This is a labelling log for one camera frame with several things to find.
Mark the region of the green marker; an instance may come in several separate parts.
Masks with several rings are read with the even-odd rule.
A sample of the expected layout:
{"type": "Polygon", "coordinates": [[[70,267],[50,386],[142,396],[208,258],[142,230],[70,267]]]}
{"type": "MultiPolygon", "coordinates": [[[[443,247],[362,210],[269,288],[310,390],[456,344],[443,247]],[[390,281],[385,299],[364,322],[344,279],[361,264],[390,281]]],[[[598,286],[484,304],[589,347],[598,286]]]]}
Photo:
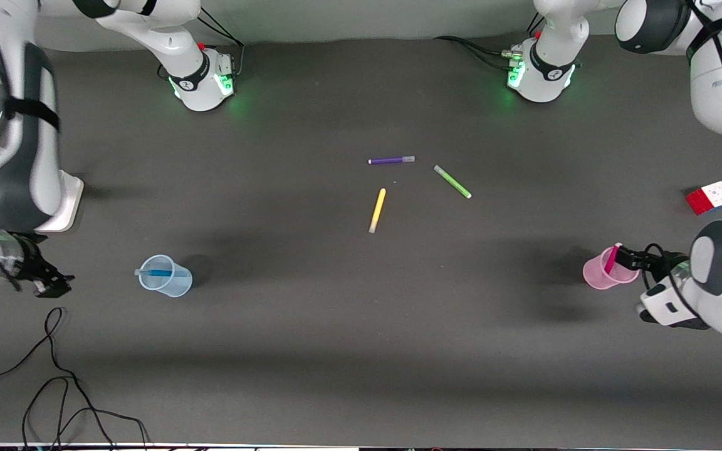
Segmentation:
{"type": "Polygon", "coordinates": [[[467,188],[461,185],[461,183],[459,183],[455,177],[453,177],[451,174],[449,174],[449,172],[441,168],[441,166],[435,165],[433,169],[437,174],[439,174],[439,176],[441,176],[445,180],[445,182],[452,185],[452,187],[456,189],[456,191],[458,191],[462,196],[464,196],[464,198],[472,198],[472,192],[468,191],[467,188]]]}

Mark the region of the yellow marker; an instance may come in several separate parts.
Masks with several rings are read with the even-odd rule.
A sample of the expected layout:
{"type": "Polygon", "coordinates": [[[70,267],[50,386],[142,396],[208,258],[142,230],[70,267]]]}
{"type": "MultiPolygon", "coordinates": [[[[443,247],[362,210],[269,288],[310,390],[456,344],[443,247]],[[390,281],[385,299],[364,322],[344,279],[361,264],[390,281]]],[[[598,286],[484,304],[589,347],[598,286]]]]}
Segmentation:
{"type": "Polygon", "coordinates": [[[381,216],[381,213],[383,211],[383,206],[384,206],[386,196],[387,196],[387,189],[385,189],[385,188],[379,189],[379,192],[378,192],[378,195],[377,195],[377,198],[375,201],[375,205],[374,205],[374,210],[373,210],[372,216],[370,217],[370,224],[369,224],[369,233],[370,234],[375,234],[375,232],[377,231],[379,217],[381,216]]]}

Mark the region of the dark grey table mat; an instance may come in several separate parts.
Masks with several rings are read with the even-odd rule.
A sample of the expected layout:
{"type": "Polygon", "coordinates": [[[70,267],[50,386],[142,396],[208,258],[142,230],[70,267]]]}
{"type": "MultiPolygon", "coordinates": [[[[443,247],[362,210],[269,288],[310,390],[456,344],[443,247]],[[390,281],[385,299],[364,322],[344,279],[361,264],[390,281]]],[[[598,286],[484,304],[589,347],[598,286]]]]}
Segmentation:
{"type": "Polygon", "coordinates": [[[722,218],[684,199],[722,180],[684,60],[596,36],[533,105],[456,43],[266,44],[195,113],[145,51],[49,57],[86,187],[42,252],[76,280],[0,286],[0,372],[62,306],[60,363],[155,442],[722,449],[722,336],[581,275],[722,218]],[[140,285],[158,254],[183,296],[140,285]]]}

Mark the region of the Rubik's cube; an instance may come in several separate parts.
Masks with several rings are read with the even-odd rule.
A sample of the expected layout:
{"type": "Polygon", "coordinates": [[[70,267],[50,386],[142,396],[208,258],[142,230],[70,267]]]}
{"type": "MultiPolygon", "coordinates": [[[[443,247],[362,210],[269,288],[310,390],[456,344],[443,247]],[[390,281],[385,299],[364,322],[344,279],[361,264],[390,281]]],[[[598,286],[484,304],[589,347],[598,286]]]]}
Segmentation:
{"type": "Polygon", "coordinates": [[[693,189],[684,196],[684,199],[696,216],[720,209],[722,208],[722,182],[714,182],[693,189]]]}

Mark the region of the translucent pink cup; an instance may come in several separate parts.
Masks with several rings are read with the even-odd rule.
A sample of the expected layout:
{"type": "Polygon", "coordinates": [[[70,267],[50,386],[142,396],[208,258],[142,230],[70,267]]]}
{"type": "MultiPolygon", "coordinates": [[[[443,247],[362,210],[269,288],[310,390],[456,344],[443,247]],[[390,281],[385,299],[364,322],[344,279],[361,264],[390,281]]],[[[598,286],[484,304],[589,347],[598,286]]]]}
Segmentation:
{"type": "Polygon", "coordinates": [[[610,248],[604,249],[601,254],[596,255],[593,259],[588,260],[582,268],[582,275],[585,282],[594,289],[610,289],[620,284],[633,282],[638,276],[615,276],[614,269],[611,275],[604,272],[605,261],[609,254],[610,248]]]}

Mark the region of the translucent blue cup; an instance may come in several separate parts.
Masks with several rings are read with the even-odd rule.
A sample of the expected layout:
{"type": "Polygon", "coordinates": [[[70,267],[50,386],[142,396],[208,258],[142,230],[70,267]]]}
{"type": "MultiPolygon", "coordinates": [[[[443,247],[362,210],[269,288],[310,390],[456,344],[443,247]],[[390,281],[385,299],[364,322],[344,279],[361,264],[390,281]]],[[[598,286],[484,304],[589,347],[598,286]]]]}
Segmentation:
{"type": "Polygon", "coordinates": [[[173,271],[172,277],[137,276],[140,285],[148,291],[161,293],[175,299],[183,296],[192,287],[192,272],[175,263],[168,255],[153,255],[138,269],[170,269],[173,271]]]}

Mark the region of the white stand with base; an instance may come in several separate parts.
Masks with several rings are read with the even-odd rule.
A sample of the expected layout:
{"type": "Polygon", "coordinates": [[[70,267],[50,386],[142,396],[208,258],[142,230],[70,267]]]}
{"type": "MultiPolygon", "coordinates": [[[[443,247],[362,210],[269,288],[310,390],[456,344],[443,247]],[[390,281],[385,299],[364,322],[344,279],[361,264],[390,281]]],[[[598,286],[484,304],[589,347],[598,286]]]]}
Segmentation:
{"type": "Polygon", "coordinates": [[[85,185],[79,177],[63,170],[60,170],[60,176],[63,188],[60,209],[51,220],[35,229],[37,233],[66,233],[75,223],[85,185]]]}

